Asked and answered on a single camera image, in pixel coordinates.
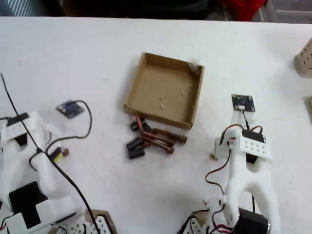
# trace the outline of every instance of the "white plastic part with holes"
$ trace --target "white plastic part with holes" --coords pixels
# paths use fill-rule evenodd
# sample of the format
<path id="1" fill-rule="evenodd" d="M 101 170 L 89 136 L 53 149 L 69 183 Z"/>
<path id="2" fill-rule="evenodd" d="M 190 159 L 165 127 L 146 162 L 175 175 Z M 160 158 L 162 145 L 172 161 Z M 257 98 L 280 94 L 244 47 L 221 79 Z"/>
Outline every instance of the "white plastic part with holes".
<path id="1" fill-rule="evenodd" d="M 196 218 L 192 218 L 184 229 L 183 234 L 204 234 Z"/>
<path id="2" fill-rule="evenodd" d="M 111 234 L 104 217 L 98 216 L 96 222 L 101 234 Z M 67 230 L 68 234 L 97 234 L 94 224 L 86 221 L 75 223 L 73 225 L 64 225 L 63 228 Z"/>
<path id="3" fill-rule="evenodd" d="M 49 132 L 46 124 L 36 112 L 31 112 L 29 118 L 23 121 L 36 144 L 45 150 L 45 133 Z M 48 198 L 36 205 L 40 223 L 27 228 L 23 215 L 17 213 L 6 219 L 11 234 L 32 233 L 51 223 L 61 220 L 71 214 L 81 215 L 84 212 L 81 198 L 78 195 L 59 198 L 61 187 L 58 186 L 54 173 L 58 173 L 44 153 L 38 154 L 32 160 L 33 172 L 28 159 L 36 152 L 36 147 L 27 134 L 27 143 L 20 146 L 14 138 L 26 133 L 23 125 L 18 122 L 9 127 L 1 125 L 0 144 L 3 149 L 3 170 L 0 174 L 0 200 L 12 211 L 9 200 L 10 192 L 33 181 L 38 182 L 40 191 Z"/>
<path id="4" fill-rule="evenodd" d="M 271 148 L 268 144 L 244 136 L 239 136 L 236 142 L 239 142 L 240 151 L 272 161 Z"/>
<path id="5" fill-rule="evenodd" d="M 237 111 L 234 111 L 231 124 L 241 124 L 242 122 L 244 122 L 243 115 L 239 115 Z M 221 145 L 219 145 L 220 138 L 217 137 L 215 139 L 216 157 L 227 158 L 229 150 L 231 150 L 229 182 L 221 203 L 221 207 L 225 204 L 223 214 L 226 222 L 223 224 L 228 227 L 236 225 L 238 221 L 239 197 L 243 191 L 247 191 L 254 196 L 261 214 L 270 221 L 270 234 L 280 234 L 281 224 L 278 200 L 272 184 L 271 169 L 273 157 L 269 145 L 243 137 L 242 129 L 239 127 L 235 127 L 234 130 L 230 128 L 227 131 L 228 133 L 225 133 Z M 228 145 L 227 141 L 229 138 L 235 139 Z M 246 162 L 246 153 L 258 156 L 255 164 Z"/>
<path id="6" fill-rule="evenodd" d="M 294 57 L 294 63 L 299 75 L 306 78 L 312 78 L 312 39 Z"/>

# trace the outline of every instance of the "cable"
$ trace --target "cable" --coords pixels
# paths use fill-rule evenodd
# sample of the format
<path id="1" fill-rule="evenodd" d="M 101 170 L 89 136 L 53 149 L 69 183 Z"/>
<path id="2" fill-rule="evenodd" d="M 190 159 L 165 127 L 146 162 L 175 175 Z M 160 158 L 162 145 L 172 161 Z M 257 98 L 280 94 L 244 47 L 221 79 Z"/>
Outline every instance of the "cable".
<path id="1" fill-rule="evenodd" d="M 186 219 L 186 221 L 183 223 L 182 227 L 180 228 L 180 230 L 176 233 L 176 234 L 182 234 L 187 226 L 187 224 L 189 223 L 190 219 L 194 217 L 194 215 L 196 213 L 199 213 L 199 212 L 208 212 L 209 209 L 205 209 L 205 210 L 198 210 L 198 211 L 194 211 L 190 214 L 190 216 L 188 216 L 188 218 Z"/>
<path id="2" fill-rule="evenodd" d="M 217 213 L 222 212 L 222 211 L 224 210 L 224 207 L 225 207 L 225 204 L 222 206 L 222 208 L 221 208 L 220 210 L 215 211 L 215 212 L 213 213 L 213 215 L 212 215 L 212 221 L 213 221 L 214 229 L 213 229 L 209 234 L 212 234 L 214 231 L 218 231 L 218 232 L 220 232 L 220 233 L 228 233 L 228 234 L 233 233 L 233 228 L 229 228 L 229 227 L 225 226 L 224 224 L 218 224 L 218 225 L 215 224 L 215 215 L 216 215 Z"/>
<path id="3" fill-rule="evenodd" d="M 0 120 L 9 120 L 9 119 L 11 119 L 11 117 L 2 117 L 2 118 L 0 118 Z"/>
<path id="4" fill-rule="evenodd" d="M 255 203 L 254 203 L 254 196 L 252 195 L 252 200 L 253 200 L 253 212 L 255 213 Z"/>
<path id="5" fill-rule="evenodd" d="M 0 231 L 3 231 L 6 227 L 6 224 L 3 227 L 0 227 Z"/>
<path id="6" fill-rule="evenodd" d="M 61 226 L 59 226 L 58 228 L 61 228 L 65 232 L 65 234 L 67 234 L 67 230 L 65 228 L 63 228 Z"/>
<path id="7" fill-rule="evenodd" d="M 250 131 L 252 131 L 252 132 L 253 132 L 256 128 L 260 128 L 260 132 L 259 132 L 259 133 L 262 133 L 263 128 L 262 128 L 262 126 L 260 126 L 260 125 L 258 125 L 258 126 L 255 126 L 255 127 L 251 128 L 251 129 L 250 129 Z"/>
<path id="8" fill-rule="evenodd" d="M 88 112 L 89 112 L 89 116 L 90 116 L 90 125 L 89 125 L 88 132 L 87 132 L 85 135 L 83 135 L 83 136 L 67 136 L 67 137 L 61 137 L 61 138 L 55 139 L 54 141 L 52 141 L 52 142 L 47 146 L 47 148 L 46 148 L 46 150 L 45 150 L 46 153 L 48 153 L 48 150 L 50 149 L 50 147 L 51 147 L 52 145 L 54 145 L 56 142 L 58 142 L 58 141 L 61 141 L 61 140 L 69 140 L 69 139 L 85 139 L 85 138 L 87 138 L 88 135 L 90 134 L 91 128 L 92 128 L 92 114 L 91 114 L 91 110 L 90 110 L 88 104 L 87 104 L 85 101 L 83 101 L 83 100 L 76 100 L 76 101 L 71 101 L 71 102 L 67 103 L 66 106 L 68 106 L 68 105 L 70 105 L 70 104 L 73 104 L 73 103 L 77 103 L 77 102 L 83 103 L 83 104 L 86 106 L 86 108 L 87 108 L 87 110 L 88 110 Z"/>
<path id="9" fill-rule="evenodd" d="M 2 83 L 3 83 L 4 89 L 5 89 L 6 94 L 7 94 L 8 98 L 9 98 L 9 100 L 10 100 L 10 103 L 11 103 L 13 109 L 14 109 L 14 112 L 17 114 L 17 117 L 19 118 L 20 122 L 21 122 L 22 125 L 24 126 L 26 132 L 28 133 L 28 135 L 30 136 L 31 140 L 33 141 L 33 143 L 35 144 L 36 148 L 38 149 L 39 147 L 38 147 L 38 145 L 36 144 L 35 140 L 33 139 L 33 136 L 30 134 L 29 130 L 27 129 L 26 125 L 24 124 L 23 120 L 21 119 L 20 115 L 18 114 L 18 112 L 17 112 L 17 110 L 16 110 L 16 108 L 15 108 L 15 106 L 14 106 L 14 104 L 13 104 L 13 101 L 12 101 L 12 99 L 11 99 L 11 96 L 10 96 L 10 94 L 9 94 L 7 88 L 6 88 L 5 80 L 4 80 L 4 78 L 3 78 L 2 73 L 1 73 L 1 78 L 2 78 Z"/>
<path id="10" fill-rule="evenodd" d="M 20 122 L 22 123 L 22 125 L 24 126 L 24 128 L 25 128 L 25 130 L 27 131 L 28 135 L 30 136 L 31 140 L 33 141 L 34 145 L 36 146 L 37 152 L 38 152 L 38 151 L 39 151 L 40 153 L 43 152 L 42 149 L 39 148 L 38 145 L 36 144 L 35 140 L 33 139 L 32 135 L 30 134 L 28 128 L 26 127 L 26 125 L 24 124 L 22 118 L 20 117 L 19 113 L 17 112 L 17 110 L 16 110 L 16 108 L 15 108 L 15 106 L 14 106 L 14 103 L 13 103 L 13 101 L 12 101 L 12 99 L 11 99 L 11 96 L 10 96 L 9 92 L 7 91 L 7 88 L 6 88 L 6 84 L 5 84 L 5 80 L 4 80 L 4 78 L 3 78 L 3 75 L 2 75 L 2 73 L 0 73 L 0 74 L 1 74 L 1 78 L 2 78 L 3 85 L 4 85 L 4 89 L 5 89 L 6 94 L 7 94 L 8 98 L 9 98 L 9 100 L 10 100 L 10 103 L 11 103 L 13 109 L 14 109 L 15 114 L 16 114 L 17 117 L 19 118 Z M 89 111 L 89 114 L 90 114 L 90 127 L 89 127 L 89 130 L 88 130 L 88 133 L 87 133 L 85 136 L 72 136 L 72 137 L 64 137 L 64 138 L 60 138 L 60 139 L 72 139 L 72 138 L 83 139 L 83 138 L 86 138 L 86 137 L 89 135 L 90 131 L 91 131 L 91 127 L 92 127 L 92 115 L 91 115 L 91 110 L 90 110 L 89 106 L 87 105 L 87 103 L 85 103 L 85 102 L 82 101 L 82 100 L 73 101 L 73 102 L 70 102 L 69 104 L 74 103 L 74 102 L 82 102 L 82 103 L 84 103 L 84 104 L 86 105 L 88 111 Z M 94 218 L 93 213 L 92 213 L 92 211 L 91 211 L 91 208 L 90 208 L 90 206 L 89 206 L 87 200 L 85 199 L 84 195 L 83 195 L 82 192 L 80 191 L 79 187 L 74 183 L 74 181 L 73 181 L 73 180 L 72 180 L 72 179 L 71 179 L 71 178 L 70 178 L 70 177 L 69 177 L 69 176 L 68 176 L 68 175 L 67 175 L 67 174 L 66 174 L 50 157 L 49 157 L 49 155 L 48 155 L 48 149 L 49 149 L 56 141 L 51 142 L 50 145 L 47 147 L 46 152 L 44 152 L 44 153 L 45 153 L 45 155 L 48 157 L 48 159 L 50 160 L 50 162 L 53 164 L 53 166 L 54 166 L 54 167 L 68 180 L 68 182 L 76 189 L 76 191 L 78 192 L 78 194 L 80 195 L 81 199 L 83 200 L 84 204 L 85 204 L 86 207 L 87 207 L 87 210 L 88 210 L 88 212 L 89 212 L 89 214 L 90 214 L 90 217 L 91 217 L 91 219 L 92 219 L 92 222 L 93 222 L 93 224 L 94 224 L 94 226 L 95 226 L 95 228 L 96 228 L 96 230 L 97 230 L 97 233 L 100 234 L 100 230 L 99 230 L 98 225 L 97 225 L 97 223 L 96 223 L 96 219 Z"/>
<path id="11" fill-rule="evenodd" d="M 8 218 L 10 218 L 10 217 L 12 217 L 13 215 L 7 216 L 7 217 L 5 217 L 5 218 L 2 220 L 2 223 L 1 223 L 1 226 L 0 226 L 0 231 L 2 231 L 2 230 L 5 228 L 5 226 L 6 226 L 6 224 L 4 225 L 5 220 L 8 219 Z"/>
<path id="12" fill-rule="evenodd" d="M 37 171 L 37 170 L 36 170 L 36 169 L 33 167 L 33 165 L 31 164 L 31 160 L 33 160 L 33 158 L 34 158 L 35 156 L 37 156 L 39 153 L 41 153 L 41 152 L 42 152 L 42 150 L 40 151 L 40 150 L 37 149 L 37 151 L 35 152 L 35 154 L 32 155 L 32 156 L 28 159 L 29 165 L 30 165 L 31 168 L 34 169 L 35 171 Z"/>
<path id="13" fill-rule="evenodd" d="M 245 111 L 244 111 L 244 110 L 241 110 L 241 112 L 243 113 L 243 116 L 244 116 L 244 119 L 245 119 L 246 128 L 247 128 L 247 130 L 249 131 L 249 130 L 250 130 L 250 127 L 249 127 L 248 121 L 247 121 L 246 116 L 245 116 Z"/>
<path id="14" fill-rule="evenodd" d="M 219 183 L 216 183 L 216 182 L 213 182 L 213 181 L 209 181 L 209 180 L 207 179 L 207 177 L 208 177 L 210 174 L 212 174 L 212 173 L 215 173 L 215 172 L 218 172 L 218 171 L 222 170 L 222 169 L 229 163 L 230 156 L 231 156 L 231 150 L 229 150 L 229 156 L 228 156 L 228 159 L 226 160 L 226 162 L 224 163 L 224 165 L 221 166 L 221 167 L 219 167 L 219 168 L 217 168 L 217 169 L 214 169 L 214 170 L 208 172 L 208 173 L 206 174 L 206 176 L 205 176 L 206 182 L 209 183 L 209 184 L 214 184 L 214 185 L 219 186 L 219 188 L 221 189 L 221 192 L 222 192 L 223 195 L 224 195 L 224 190 L 223 190 L 222 186 L 221 186 Z"/>
<path id="15" fill-rule="evenodd" d="M 88 113 L 89 113 L 89 116 L 90 116 L 90 124 L 89 124 L 88 132 L 87 132 L 85 135 L 83 135 L 83 136 L 66 136 L 66 137 L 61 137 L 61 138 L 55 139 L 54 141 L 52 141 L 52 142 L 47 146 L 47 148 L 46 148 L 46 150 L 45 150 L 45 154 L 46 154 L 46 155 L 49 154 L 49 153 L 48 153 L 48 150 L 51 148 L 51 146 L 54 145 L 55 143 L 61 141 L 61 140 L 85 139 L 85 138 L 87 138 L 87 137 L 89 136 L 90 131 L 91 131 L 91 129 L 92 129 L 92 114 L 91 114 L 91 110 L 90 110 L 88 104 L 87 104 L 85 101 L 83 101 L 83 100 L 76 100 L 76 101 L 68 102 L 65 106 L 68 106 L 68 105 L 70 105 L 70 104 L 77 103 L 77 102 L 82 102 L 82 103 L 86 106 L 86 108 L 87 108 L 87 110 L 88 110 Z M 33 167 L 32 164 L 31 164 L 31 160 L 33 160 L 33 158 L 34 158 L 35 156 L 37 156 L 37 155 L 38 155 L 38 154 L 34 154 L 34 155 L 31 156 L 31 157 L 29 158 L 29 160 L 28 160 L 29 165 L 30 165 L 33 169 L 34 169 L 34 167 Z"/>
<path id="16" fill-rule="evenodd" d="M 219 145 L 221 145 L 221 144 L 223 143 L 225 132 L 226 132 L 228 129 L 230 129 L 230 128 L 232 128 L 232 127 L 235 127 L 235 126 L 240 127 L 242 130 L 244 130 L 244 127 L 243 127 L 242 125 L 240 125 L 240 124 L 237 124 L 237 123 L 228 126 L 226 129 L 224 129 L 224 131 L 223 131 L 222 134 L 221 134 L 221 138 L 220 138 L 220 143 L 219 143 Z"/>

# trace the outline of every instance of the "black wire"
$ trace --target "black wire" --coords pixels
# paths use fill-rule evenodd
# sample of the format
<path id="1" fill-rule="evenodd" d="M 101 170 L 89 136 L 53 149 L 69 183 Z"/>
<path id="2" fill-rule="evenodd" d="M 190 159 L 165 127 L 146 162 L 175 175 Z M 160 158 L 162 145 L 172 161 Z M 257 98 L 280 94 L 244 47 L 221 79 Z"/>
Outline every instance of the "black wire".
<path id="1" fill-rule="evenodd" d="M 252 200 L 253 200 L 253 212 L 255 213 L 255 203 L 254 203 L 254 196 L 252 195 Z"/>
<path id="2" fill-rule="evenodd" d="M 87 108 L 87 110 L 88 110 L 88 112 L 89 112 L 89 116 L 90 116 L 90 125 L 89 125 L 89 129 L 88 129 L 87 134 L 85 134 L 85 135 L 83 135 L 83 136 L 67 136 L 67 137 L 58 138 L 58 139 L 52 141 L 52 142 L 47 146 L 47 148 L 46 148 L 46 150 L 45 150 L 46 153 L 48 153 L 48 150 L 50 149 L 50 147 L 51 147 L 53 144 L 55 144 L 56 142 L 58 142 L 58 141 L 61 141 L 61 140 L 69 140 L 69 139 L 85 139 L 85 138 L 87 138 L 88 135 L 90 134 L 90 131 L 91 131 L 91 128 L 92 128 L 92 114 L 91 114 L 91 110 L 90 110 L 88 104 L 87 104 L 85 101 L 83 101 L 83 100 L 76 100 L 76 101 L 71 101 L 71 102 L 67 103 L 66 106 L 68 106 L 68 105 L 70 105 L 70 104 L 73 104 L 73 103 L 77 103 L 77 102 L 83 103 L 83 104 L 86 106 L 86 108 Z"/>
<path id="3" fill-rule="evenodd" d="M 198 212 L 208 212 L 209 209 L 206 210 L 198 210 L 198 211 L 194 211 L 191 213 L 190 216 L 188 216 L 188 218 L 186 219 L 186 221 L 183 223 L 182 227 L 180 228 L 180 230 L 176 233 L 176 234 L 182 234 L 187 226 L 187 224 L 189 223 L 190 219 L 194 217 L 194 215 Z"/>
<path id="4" fill-rule="evenodd" d="M 13 109 L 14 109 L 15 114 L 16 114 L 17 117 L 19 118 L 20 122 L 22 122 L 22 124 L 23 124 L 25 130 L 27 131 L 27 133 L 28 133 L 28 135 L 30 136 L 31 140 L 33 141 L 34 145 L 36 146 L 37 152 L 38 152 L 38 151 L 43 152 L 42 149 L 39 148 L 38 145 L 36 144 L 35 140 L 33 139 L 32 135 L 30 134 L 30 132 L 29 132 L 29 130 L 27 129 L 26 125 L 24 124 L 22 118 L 20 117 L 19 113 L 17 112 L 17 110 L 16 110 L 16 108 L 15 108 L 15 106 L 14 106 L 14 103 L 13 103 L 13 101 L 12 101 L 12 99 L 11 99 L 11 96 L 10 96 L 9 92 L 7 91 L 6 84 L 5 84 L 5 80 L 4 80 L 4 78 L 3 78 L 2 73 L 1 73 L 1 78 L 2 78 L 3 85 L 4 85 L 4 89 L 5 89 L 6 94 L 7 94 L 8 98 L 9 98 L 9 100 L 10 100 L 10 103 L 11 103 Z M 89 127 L 89 130 L 88 130 L 88 133 L 87 133 L 85 136 L 72 136 L 72 137 L 64 137 L 64 138 L 57 139 L 57 140 L 55 140 L 55 141 L 53 141 L 53 142 L 50 143 L 50 145 L 49 145 L 48 148 L 46 149 L 46 152 L 44 152 L 44 153 L 45 153 L 45 155 L 48 157 L 48 159 L 50 160 L 50 162 L 53 164 L 53 166 L 54 166 L 54 167 L 68 180 L 68 182 L 76 189 L 76 191 L 77 191 L 78 194 L 80 195 L 81 199 L 83 200 L 85 206 L 87 207 L 87 210 L 88 210 L 88 212 L 89 212 L 89 214 L 90 214 L 90 217 L 91 217 L 91 219 L 92 219 L 92 222 L 94 223 L 94 226 L 95 226 L 95 228 L 96 228 L 96 230 L 97 230 L 97 233 L 100 234 L 100 230 L 99 230 L 98 225 L 97 225 L 97 223 L 96 223 L 96 219 L 94 218 L 93 213 L 92 213 L 92 211 L 91 211 L 91 208 L 90 208 L 90 206 L 89 206 L 87 200 L 85 199 L 84 195 L 83 195 L 82 192 L 80 191 L 79 187 L 74 183 L 74 181 L 73 181 L 73 180 L 72 180 L 72 179 L 71 179 L 71 178 L 70 178 L 70 177 L 69 177 L 69 176 L 68 176 L 68 175 L 67 175 L 67 174 L 66 174 L 50 157 L 49 157 L 49 155 L 48 155 L 48 149 L 49 149 L 55 142 L 57 142 L 57 141 L 59 141 L 59 140 L 61 140 L 61 139 L 72 139 L 72 138 L 83 139 L 83 138 L 86 138 L 86 137 L 89 135 L 90 131 L 91 131 L 91 127 L 92 127 L 92 115 L 91 115 L 91 110 L 90 110 L 89 106 L 87 105 L 87 103 L 85 103 L 85 102 L 82 101 L 82 100 L 73 101 L 73 102 L 70 102 L 69 104 L 74 103 L 74 102 L 82 102 L 82 103 L 84 103 L 84 104 L 86 105 L 88 111 L 89 111 L 89 114 L 90 114 L 90 127 Z"/>
<path id="5" fill-rule="evenodd" d="M 42 150 L 37 149 L 37 151 L 35 152 L 35 154 L 32 155 L 32 156 L 28 159 L 29 165 L 30 165 L 31 168 L 34 169 L 35 171 L 37 171 L 37 170 L 36 170 L 36 169 L 33 167 L 33 165 L 31 164 L 31 160 L 33 160 L 33 158 L 34 158 L 35 156 L 37 156 L 39 153 L 42 153 Z"/>
<path id="6" fill-rule="evenodd" d="M 9 120 L 9 119 L 11 119 L 11 117 L 2 117 L 2 118 L 0 118 L 0 120 Z"/>
<path id="7" fill-rule="evenodd" d="M 65 234 L 67 234 L 67 230 L 65 228 L 63 228 L 61 226 L 59 226 L 58 228 L 61 228 L 65 232 Z"/>
<path id="8" fill-rule="evenodd" d="M 1 78 L 2 78 L 3 85 L 4 85 L 4 89 L 5 89 L 6 94 L 7 94 L 8 98 L 9 98 L 9 100 L 10 100 L 10 103 L 11 103 L 13 109 L 14 109 L 14 112 L 17 114 L 17 117 L 19 118 L 20 122 L 21 122 L 22 125 L 24 126 L 26 132 L 28 133 L 28 135 L 30 136 L 31 140 L 33 141 L 33 143 L 35 144 L 36 148 L 38 149 L 39 147 L 38 147 L 38 145 L 36 144 L 35 140 L 33 139 L 33 136 L 32 136 L 32 135 L 30 134 L 30 132 L 28 131 L 26 125 L 24 124 L 23 120 L 21 119 L 20 115 L 18 114 L 18 112 L 17 112 L 17 110 L 16 110 L 16 108 L 15 108 L 15 106 L 14 106 L 14 104 L 13 104 L 13 101 L 12 101 L 12 99 L 11 99 L 11 96 L 10 96 L 10 94 L 9 94 L 7 88 L 6 88 L 5 80 L 4 80 L 4 78 L 3 78 L 2 73 L 1 73 Z"/>
<path id="9" fill-rule="evenodd" d="M 8 217 L 5 217 L 5 218 L 2 220 L 0 229 L 4 227 L 4 222 L 5 222 L 5 220 L 8 219 L 8 218 L 10 218 L 10 217 L 12 217 L 13 215 L 10 215 L 10 216 L 8 216 Z"/>
<path id="10" fill-rule="evenodd" d="M 243 116 L 244 116 L 244 119 L 245 119 L 246 128 L 247 128 L 247 130 L 249 131 L 249 130 L 250 130 L 250 127 L 249 127 L 249 123 L 248 123 L 248 121 L 247 121 L 247 119 L 246 119 L 246 116 L 245 116 L 245 111 L 244 111 L 244 110 L 241 110 L 241 112 L 243 113 Z"/>

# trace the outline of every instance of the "white plastic bracket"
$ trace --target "white plastic bracket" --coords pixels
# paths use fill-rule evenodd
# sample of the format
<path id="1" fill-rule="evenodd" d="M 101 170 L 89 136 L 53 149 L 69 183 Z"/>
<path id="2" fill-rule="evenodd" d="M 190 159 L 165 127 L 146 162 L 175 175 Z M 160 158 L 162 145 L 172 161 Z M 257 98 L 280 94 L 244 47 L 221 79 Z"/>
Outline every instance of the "white plastic bracket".
<path id="1" fill-rule="evenodd" d="M 241 152 L 265 158 L 272 162 L 271 148 L 268 144 L 244 136 L 239 136 L 237 142 L 239 143 L 239 150 Z"/>

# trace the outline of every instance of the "beige object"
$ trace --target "beige object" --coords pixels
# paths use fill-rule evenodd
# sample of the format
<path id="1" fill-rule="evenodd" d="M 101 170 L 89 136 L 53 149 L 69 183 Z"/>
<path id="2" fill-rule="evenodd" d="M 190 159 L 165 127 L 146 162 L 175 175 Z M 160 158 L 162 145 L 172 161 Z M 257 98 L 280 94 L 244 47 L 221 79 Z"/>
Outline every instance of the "beige object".
<path id="1" fill-rule="evenodd" d="M 312 39 L 302 51 L 294 57 L 294 63 L 299 75 L 312 78 Z"/>
<path id="2" fill-rule="evenodd" d="M 143 53 L 124 106 L 125 111 L 190 129 L 203 74 L 203 66 Z"/>

